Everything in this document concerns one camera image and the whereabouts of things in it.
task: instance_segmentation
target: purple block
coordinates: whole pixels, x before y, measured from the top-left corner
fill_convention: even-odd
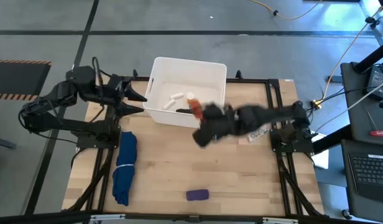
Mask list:
[[[207,189],[189,190],[186,192],[186,199],[192,200],[207,200],[210,197],[210,192]]]

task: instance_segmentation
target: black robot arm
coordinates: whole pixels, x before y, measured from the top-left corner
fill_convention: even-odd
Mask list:
[[[281,109],[267,109],[259,105],[245,105],[235,110],[226,105],[219,108],[207,105],[203,110],[200,129],[193,133],[196,143],[205,147],[211,140],[219,140],[227,135],[241,136],[259,129],[262,125],[294,119],[296,128],[307,128],[309,120],[300,101]]]
[[[55,85],[48,95],[38,97],[23,106],[19,112],[21,124],[37,134],[51,129],[71,131],[78,137],[78,147],[116,145],[119,136],[118,120],[125,115],[143,111],[142,108],[125,104],[123,99],[126,97],[132,101],[147,100],[132,89],[131,77],[112,74],[105,85],[96,85],[95,80],[95,70],[89,66],[70,70],[66,73],[66,81]],[[55,109],[75,105],[78,95],[83,101],[99,103],[102,106],[99,114],[104,106],[110,106],[113,109],[112,118],[90,122],[58,118]]]

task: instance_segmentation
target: label sticker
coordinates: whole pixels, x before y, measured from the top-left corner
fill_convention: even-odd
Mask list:
[[[375,159],[383,159],[383,156],[378,156],[378,155],[368,155],[370,158],[375,158]]]

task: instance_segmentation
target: blue cloth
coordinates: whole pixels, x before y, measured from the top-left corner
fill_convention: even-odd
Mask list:
[[[128,206],[129,189],[135,175],[136,137],[132,132],[123,132],[119,144],[117,168],[113,173],[113,196],[118,204]]]

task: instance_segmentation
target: white plastic bin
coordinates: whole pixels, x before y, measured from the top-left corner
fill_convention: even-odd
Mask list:
[[[200,122],[192,114],[175,112],[177,109],[188,109],[186,94],[193,92],[200,103],[223,105],[225,88],[226,66],[223,64],[157,57],[145,94],[147,102],[143,103],[143,107],[157,123],[198,128]],[[185,96],[177,99],[168,110],[163,110],[170,95],[179,92]]]

